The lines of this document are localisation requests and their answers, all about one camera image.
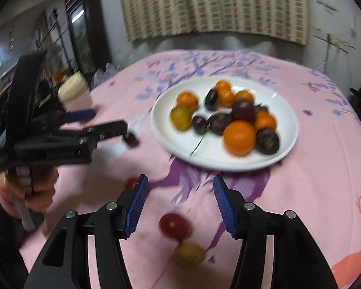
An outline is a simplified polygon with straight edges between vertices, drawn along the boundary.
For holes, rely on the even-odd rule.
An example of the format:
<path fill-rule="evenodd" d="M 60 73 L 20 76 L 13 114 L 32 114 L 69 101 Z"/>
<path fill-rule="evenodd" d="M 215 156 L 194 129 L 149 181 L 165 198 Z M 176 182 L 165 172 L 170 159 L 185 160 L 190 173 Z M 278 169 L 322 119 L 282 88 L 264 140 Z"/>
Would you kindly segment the large orange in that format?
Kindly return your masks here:
<path fill-rule="evenodd" d="M 224 147 L 234 156 L 247 156 L 254 148 L 255 142 L 256 131 L 247 121 L 233 121 L 224 130 Z"/>

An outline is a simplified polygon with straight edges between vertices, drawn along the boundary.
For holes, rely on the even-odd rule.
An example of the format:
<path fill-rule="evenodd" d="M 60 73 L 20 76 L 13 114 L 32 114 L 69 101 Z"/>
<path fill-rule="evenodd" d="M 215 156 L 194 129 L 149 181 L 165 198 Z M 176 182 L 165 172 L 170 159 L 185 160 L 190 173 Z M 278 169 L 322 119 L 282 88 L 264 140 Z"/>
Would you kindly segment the small orange kumquat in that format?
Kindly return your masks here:
<path fill-rule="evenodd" d="M 218 92 L 219 104 L 225 108 L 231 108 L 235 101 L 235 94 L 230 89 L 223 89 Z"/>
<path fill-rule="evenodd" d="M 228 82 L 227 80 L 219 80 L 218 82 L 216 82 L 214 89 L 219 93 L 222 90 L 232 90 L 232 85 L 230 82 Z"/>

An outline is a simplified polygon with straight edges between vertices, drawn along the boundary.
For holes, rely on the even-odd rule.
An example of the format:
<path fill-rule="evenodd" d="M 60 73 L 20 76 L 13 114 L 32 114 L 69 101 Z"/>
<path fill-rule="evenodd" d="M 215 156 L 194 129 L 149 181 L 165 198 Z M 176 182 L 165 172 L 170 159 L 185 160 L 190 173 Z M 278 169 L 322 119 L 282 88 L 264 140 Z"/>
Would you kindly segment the wrinkled dark passion fruit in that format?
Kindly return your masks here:
<path fill-rule="evenodd" d="M 256 133 L 254 147 L 264 155 L 274 155 L 280 149 L 280 139 L 273 129 L 260 129 Z"/>

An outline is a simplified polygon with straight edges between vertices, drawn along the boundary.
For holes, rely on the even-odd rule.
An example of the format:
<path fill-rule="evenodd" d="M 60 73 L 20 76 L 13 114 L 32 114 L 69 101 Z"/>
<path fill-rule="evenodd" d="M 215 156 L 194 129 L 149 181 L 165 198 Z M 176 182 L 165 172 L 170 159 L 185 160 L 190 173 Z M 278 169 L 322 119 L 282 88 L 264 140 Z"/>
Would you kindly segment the dark cherry with stem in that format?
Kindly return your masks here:
<path fill-rule="evenodd" d="M 209 122 L 202 116 L 194 116 L 192 118 L 192 128 L 196 134 L 203 136 L 208 131 Z"/>

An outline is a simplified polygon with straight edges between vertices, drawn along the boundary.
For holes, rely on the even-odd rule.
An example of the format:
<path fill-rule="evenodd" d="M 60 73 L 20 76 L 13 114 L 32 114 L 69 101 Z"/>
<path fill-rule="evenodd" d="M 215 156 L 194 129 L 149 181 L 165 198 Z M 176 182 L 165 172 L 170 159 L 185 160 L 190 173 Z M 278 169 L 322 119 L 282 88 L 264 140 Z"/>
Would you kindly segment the orange tangerine on plate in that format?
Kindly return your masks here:
<path fill-rule="evenodd" d="M 258 112 L 254 121 L 254 128 L 256 131 L 260 131 L 261 129 L 271 129 L 275 131 L 277 129 L 277 120 L 268 112 Z"/>

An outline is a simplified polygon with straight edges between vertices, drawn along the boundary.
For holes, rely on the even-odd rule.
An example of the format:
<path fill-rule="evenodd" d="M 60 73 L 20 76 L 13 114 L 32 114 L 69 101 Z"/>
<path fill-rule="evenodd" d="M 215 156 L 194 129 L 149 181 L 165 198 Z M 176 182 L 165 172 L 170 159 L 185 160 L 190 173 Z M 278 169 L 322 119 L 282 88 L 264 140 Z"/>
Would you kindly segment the checked beige curtain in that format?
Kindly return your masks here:
<path fill-rule="evenodd" d="M 128 40 L 234 32 L 308 42 L 307 0 L 121 0 Z"/>

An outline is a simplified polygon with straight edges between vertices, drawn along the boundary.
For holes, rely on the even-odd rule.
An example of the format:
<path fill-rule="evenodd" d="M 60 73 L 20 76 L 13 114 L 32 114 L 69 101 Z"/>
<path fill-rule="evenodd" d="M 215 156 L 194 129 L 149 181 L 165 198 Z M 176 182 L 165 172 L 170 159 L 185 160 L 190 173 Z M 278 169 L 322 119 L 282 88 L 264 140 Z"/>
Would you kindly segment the dark purple passion fruit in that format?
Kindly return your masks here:
<path fill-rule="evenodd" d="M 215 113 L 207 121 L 209 122 L 209 131 L 222 136 L 226 127 L 232 122 L 232 116 L 230 113 Z"/>

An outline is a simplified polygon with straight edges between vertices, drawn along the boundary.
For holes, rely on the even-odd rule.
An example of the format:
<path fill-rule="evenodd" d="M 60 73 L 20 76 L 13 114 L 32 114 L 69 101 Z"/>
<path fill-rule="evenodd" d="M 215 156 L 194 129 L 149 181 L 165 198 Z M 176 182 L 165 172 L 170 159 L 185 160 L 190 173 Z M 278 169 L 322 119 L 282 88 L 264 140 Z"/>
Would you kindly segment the small dark oval fruit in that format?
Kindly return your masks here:
<path fill-rule="evenodd" d="M 263 105 L 263 104 L 258 104 L 255 106 L 256 108 L 256 112 L 260 113 L 260 112 L 269 112 L 269 107 L 267 105 Z"/>

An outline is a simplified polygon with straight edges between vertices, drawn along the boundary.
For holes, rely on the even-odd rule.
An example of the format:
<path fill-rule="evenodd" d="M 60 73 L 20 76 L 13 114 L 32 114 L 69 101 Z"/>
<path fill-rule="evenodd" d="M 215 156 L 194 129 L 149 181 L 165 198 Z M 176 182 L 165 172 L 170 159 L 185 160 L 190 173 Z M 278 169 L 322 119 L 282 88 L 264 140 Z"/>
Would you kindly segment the large dark plum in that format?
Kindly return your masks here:
<path fill-rule="evenodd" d="M 232 104 L 232 119 L 253 123 L 256 119 L 255 106 L 246 99 L 239 99 Z"/>

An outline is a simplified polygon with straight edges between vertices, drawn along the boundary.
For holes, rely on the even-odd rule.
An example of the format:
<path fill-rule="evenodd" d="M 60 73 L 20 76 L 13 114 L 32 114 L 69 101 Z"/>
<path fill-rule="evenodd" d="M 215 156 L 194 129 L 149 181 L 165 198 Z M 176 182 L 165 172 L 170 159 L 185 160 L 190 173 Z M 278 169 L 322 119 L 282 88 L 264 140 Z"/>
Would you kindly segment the small red tomato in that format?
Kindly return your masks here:
<path fill-rule="evenodd" d="M 132 176 L 129 177 L 125 182 L 124 182 L 124 189 L 125 190 L 130 190 L 132 188 L 135 187 L 135 184 L 137 183 L 139 177 L 138 176 Z"/>

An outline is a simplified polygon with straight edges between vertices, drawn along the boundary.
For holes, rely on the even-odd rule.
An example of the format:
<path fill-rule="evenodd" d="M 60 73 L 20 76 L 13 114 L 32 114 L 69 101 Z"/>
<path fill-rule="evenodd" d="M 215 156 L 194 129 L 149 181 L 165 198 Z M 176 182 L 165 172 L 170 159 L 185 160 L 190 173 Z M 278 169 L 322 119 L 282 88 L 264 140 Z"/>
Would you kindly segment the yellow-green citrus on plate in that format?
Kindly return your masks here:
<path fill-rule="evenodd" d="M 170 122 L 178 131 L 187 131 L 192 125 L 193 112 L 185 106 L 174 107 L 169 114 Z"/>

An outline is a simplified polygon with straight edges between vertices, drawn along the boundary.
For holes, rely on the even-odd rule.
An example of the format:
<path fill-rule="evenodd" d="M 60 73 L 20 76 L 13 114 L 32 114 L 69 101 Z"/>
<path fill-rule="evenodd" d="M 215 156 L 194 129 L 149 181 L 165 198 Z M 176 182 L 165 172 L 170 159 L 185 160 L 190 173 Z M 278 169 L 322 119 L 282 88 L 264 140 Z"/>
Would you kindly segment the white oval plate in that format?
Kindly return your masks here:
<path fill-rule="evenodd" d="M 299 136 L 279 94 L 250 80 L 218 76 L 181 81 L 150 112 L 161 145 L 176 158 L 215 171 L 252 171 L 283 159 Z"/>

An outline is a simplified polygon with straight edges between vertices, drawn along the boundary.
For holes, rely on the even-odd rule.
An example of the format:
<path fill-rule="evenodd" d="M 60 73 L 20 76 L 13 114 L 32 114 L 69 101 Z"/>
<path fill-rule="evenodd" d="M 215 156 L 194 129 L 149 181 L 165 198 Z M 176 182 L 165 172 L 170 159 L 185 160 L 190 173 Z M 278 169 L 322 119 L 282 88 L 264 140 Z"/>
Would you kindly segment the oblong dark passion fruit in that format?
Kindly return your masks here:
<path fill-rule="evenodd" d="M 210 89 L 205 97 L 205 107 L 208 111 L 214 112 L 218 107 L 219 96 L 215 89 Z"/>

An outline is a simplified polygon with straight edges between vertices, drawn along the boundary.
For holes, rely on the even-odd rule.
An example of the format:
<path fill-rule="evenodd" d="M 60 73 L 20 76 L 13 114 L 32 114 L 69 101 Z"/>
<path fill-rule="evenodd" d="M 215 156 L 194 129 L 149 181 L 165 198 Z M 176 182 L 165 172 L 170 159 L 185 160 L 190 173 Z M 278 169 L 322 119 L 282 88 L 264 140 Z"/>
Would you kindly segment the yellow-orange citrus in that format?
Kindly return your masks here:
<path fill-rule="evenodd" d="M 250 92 L 247 91 L 247 90 L 238 91 L 238 92 L 235 94 L 235 99 L 236 99 L 236 100 L 244 99 L 244 100 L 247 100 L 247 101 L 251 102 L 252 104 L 254 104 L 254 100 L 255 100 L 253 94 L 250 93 Z"/>

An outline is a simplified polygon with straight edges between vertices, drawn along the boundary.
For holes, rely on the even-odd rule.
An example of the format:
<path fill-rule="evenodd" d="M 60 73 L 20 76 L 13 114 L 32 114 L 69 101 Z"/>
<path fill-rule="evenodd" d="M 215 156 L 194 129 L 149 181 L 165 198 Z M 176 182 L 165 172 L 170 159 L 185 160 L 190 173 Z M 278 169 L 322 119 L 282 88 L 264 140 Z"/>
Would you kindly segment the cream lidded cup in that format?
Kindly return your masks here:
<path fill-rule="evenodd" d="M 67 112 L 90 109 L 92 98 L 88 83 L 80 72 L 70 76 L 59 88 L 58 98 Z"/>

